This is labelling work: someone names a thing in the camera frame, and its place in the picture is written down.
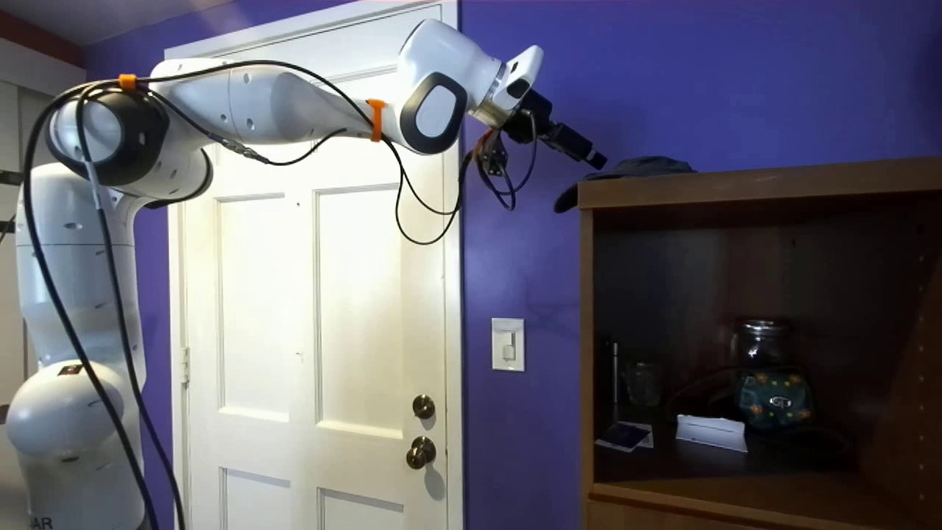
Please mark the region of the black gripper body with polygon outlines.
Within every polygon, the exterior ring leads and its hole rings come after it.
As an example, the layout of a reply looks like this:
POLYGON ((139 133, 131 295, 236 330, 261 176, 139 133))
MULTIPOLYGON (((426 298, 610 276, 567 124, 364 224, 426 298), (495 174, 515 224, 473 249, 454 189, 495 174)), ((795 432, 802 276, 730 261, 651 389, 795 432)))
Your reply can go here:
POLYGON ((517 143, 542 142, 551 149, 571 157, 573 163, 586 163, 587 168, 604 168, 607 157, 577 130, 551 118, 554 102, 539 90, 529 90, 512 118, 502 124, 502 133, 517 143))

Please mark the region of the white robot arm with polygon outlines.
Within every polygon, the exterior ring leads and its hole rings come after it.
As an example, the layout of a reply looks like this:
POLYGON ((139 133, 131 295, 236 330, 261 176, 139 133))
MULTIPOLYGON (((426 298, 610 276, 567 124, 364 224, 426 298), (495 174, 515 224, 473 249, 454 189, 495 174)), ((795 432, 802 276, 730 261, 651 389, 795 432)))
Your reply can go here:
POLYGON ((5 413, 25 530, 161 530, 147 479, 165 448, 147 405, 140 218, 203 198, 217 148, 258 163, 271 143, 314 152, 364 139, 436 157, 476 121, 490 142, 599 168, 607 157, 554 118, 539 70, 536 45, 495 58, 430 18, 395 52, 390 98, 356 98, 289 58, 161 58, 58 90, 28 130, 9 218, 36 354, 5 413))

